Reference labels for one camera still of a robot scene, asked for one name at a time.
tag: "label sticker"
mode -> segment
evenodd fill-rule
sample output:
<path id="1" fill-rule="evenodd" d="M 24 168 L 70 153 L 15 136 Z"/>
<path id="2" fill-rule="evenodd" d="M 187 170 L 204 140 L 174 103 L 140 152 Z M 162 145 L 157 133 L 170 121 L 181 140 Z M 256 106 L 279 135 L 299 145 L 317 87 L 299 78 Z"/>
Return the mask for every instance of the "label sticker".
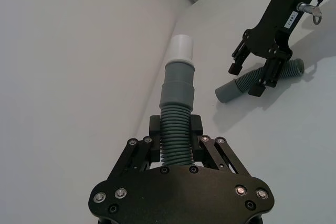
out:
<path id="1" fill-rule="evenodd" d="M 292 14 L 290 15 L 289 19 L 287 20 L 285 24 L 285 28 L 289 29 L 293 25 L 298 14 L 299 14 L 298 12 L 295 12 L 295 11 L 292 12 Z"/>

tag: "flexible hose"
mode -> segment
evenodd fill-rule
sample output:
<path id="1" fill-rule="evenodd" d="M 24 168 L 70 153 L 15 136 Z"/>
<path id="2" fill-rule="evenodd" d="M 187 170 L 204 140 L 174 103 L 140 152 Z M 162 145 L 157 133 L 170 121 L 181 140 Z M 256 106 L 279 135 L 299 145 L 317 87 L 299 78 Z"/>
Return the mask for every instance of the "flexible hose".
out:
<path id="1" fill-rule="evenodd" d="M 161 160 L 164 166 L 194 164 L 190 146 L 191 110 L 181 105 L 161 108 Z"/>
<path id="2" fill-rule="evenodd" d="M 257 83 L 260 79 L 261 73 L 264 67 L 253 70 L 239 78 L 237 78 L 236 84 L 238 89 L 244 93 L 249 90 L 253 84 Z M 301 76 L 305 72 L 305 64 L 301 59 L 295 59 L 287 61 L 280 74 L 280 79 Z"/>
<path id="3" fill-rule="evenodd" d="M 161 161 L 164 166 L 194 164 L 190 143 L 190 114 L 194 104 L 193 40 L 172 38 L 167 50 L 161 90 Z"/>

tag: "white surface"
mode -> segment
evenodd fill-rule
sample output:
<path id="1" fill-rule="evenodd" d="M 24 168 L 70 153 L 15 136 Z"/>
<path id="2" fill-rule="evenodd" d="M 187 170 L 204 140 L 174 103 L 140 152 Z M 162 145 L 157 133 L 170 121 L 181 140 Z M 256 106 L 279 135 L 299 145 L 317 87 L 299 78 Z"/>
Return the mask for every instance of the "white surface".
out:
<path id="1" fill-rule="evenodd" d="M 200 0 L 179 18 L 174 34 L 194 39 L 194 112 L 206 134 L 227 138 L 253 176 L 275 196 L 264 223 L 336 223 L 336 0 L 321 6 L 316 27 L 304 15 L 290 38 L 294 58 L 302 58 L 302 79 L 280 81 L 261 98 L 244 95 L 217 102 L 215 89 L 231 81 L 231 54 L 243 32 L 253 28 L 270 0 Z M 262 59 L 249 56 L 244 70 Z M 158 114 L 164 66 L 138 132 L 147 134 L 149 115 Z"/>
<path id="2" fill-rule="evenodd" d="M 0 223 L 97 223 L 187 0 L 0 0 Z"/>
<path id="3" fill-rule="evenodd" d="M 184 34 L 175 35 L 168 46 L 166 57 L 169 62 L 183 61 L 193 64 L 193 39 Z"/>

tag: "white table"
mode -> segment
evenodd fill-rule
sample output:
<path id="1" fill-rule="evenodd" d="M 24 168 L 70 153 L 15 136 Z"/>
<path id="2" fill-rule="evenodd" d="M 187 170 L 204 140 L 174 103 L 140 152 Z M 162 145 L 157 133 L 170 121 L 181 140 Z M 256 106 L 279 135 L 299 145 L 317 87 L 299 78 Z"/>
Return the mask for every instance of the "white table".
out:
<path id="1" fill-rule="evenodd" d="M 293 58 L 306 65 L 303 78 L 280 81 L 261 98 L 244 95 L 221 104 L 215 89 L 231 81 L 231 54 L 243 32 L 259 22 L 270 0 L 200 0 L 178 20 L 173 35 L 194 38 L 194 112 L 205 134 L 224 136 L 250 173 L 275 196 L 264 223 L 336 222 L 336 0 L 322 5 L 323 22 L 304 15 L 290 38 Z M 253 55 L 244 70 L 263 60 Z M 164 64 L 138 137 L 158 114 Z"/>

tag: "screw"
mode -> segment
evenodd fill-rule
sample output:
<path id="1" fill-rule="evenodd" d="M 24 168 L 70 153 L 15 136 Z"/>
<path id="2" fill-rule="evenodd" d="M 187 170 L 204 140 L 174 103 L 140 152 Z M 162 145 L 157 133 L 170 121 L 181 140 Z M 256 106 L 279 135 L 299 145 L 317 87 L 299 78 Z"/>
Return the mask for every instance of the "screw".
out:
<path id="1" fill-rule="evenodd" d="M 160 172 L 162 174 L 167 174 L 167 173 L 169 173 L 169 168 L 168 167 L 161 167 Z"/>
<path id="2" fill-rule="evenodd" d="M 146 137 L 144 140 L 146 143 L 150 143 L 152 141 L 152 139 L 150 137 Z"/>
<path id="3" fill-rule="evenodd" d="M 118 190 L 115 191 L 115 194 L 114 196 L 117 198 L 117 199 L 122 199 L 126 196 L 127 194 L 127 191 L 126 189 L 124 188 L 119 188 Z"/>
<path id="4" fill-rule="evenodd" d="M 134 144 L 136 144 L 136 140 L 132 139 L 132 140 L 130 140 L 128 143 L 129 143 L 130 145 L 134 145 Z"/>
<path id="5" fill-rule="evenodd" d="M 242 187 L 242 186 L 237 186 L 237 187 L 235 188 L 235 191 L 236 191 L 236 193 L 237 193 L 238 195 L 240 195 L 240 196 L 244 196 L 244 195 L 246 195 L 246 190 L 245 190 L 245 188 Z"/>
<path id="6" fill-rule="evenodd" d="M 106 194 L 105 194 L 105 193 L 97 193 L 97 194 L 93 197 L 93 201 L 94 201 L 95 203 L 102 203 L 105 199 L 106 199 Z"/>
<path id="7" fill-rule="evenodd" d="M 111 214 L 115 214 L 116 212 L 118 212 L 119 206 L 117 204 L 113 204 L 109 207 L 109 212 Z"/>
<path id="8" fill-rule="evenodd" d="M 209 141 L 209 138 L 207 136 L 202 136 L 201 140 L 203 142 L 208 142 Z"/>
<path id="9" fill-rule="evenodd" d="M 191 173 L 198 173 L 198 168 L 197 168 L 197 166 L 191 166 L 190 168 L 189 168 L 189 171 L 191 172 Z"/>
<path id="10" fill-rule="evenodd" d="M 245 202 L 245 207 L 250 211 L 256 210 L 257 208 L 256 204 L 252 200 L 247 200 Z"/>
<path id="11" fill-rule="evenodd" d="M 217 142 L 218 142 L 218 144 L 224 144 L 225 140 L 223 138 L 218 138 Z"/>
<path id="12" fill-rule="evenodd" d="M 257 195 L 258 195 L 258 197 L 260 197 L 262 199 L 267 199 L 268 198 L 268 194 L 264 190 L 258 190 Z"/>

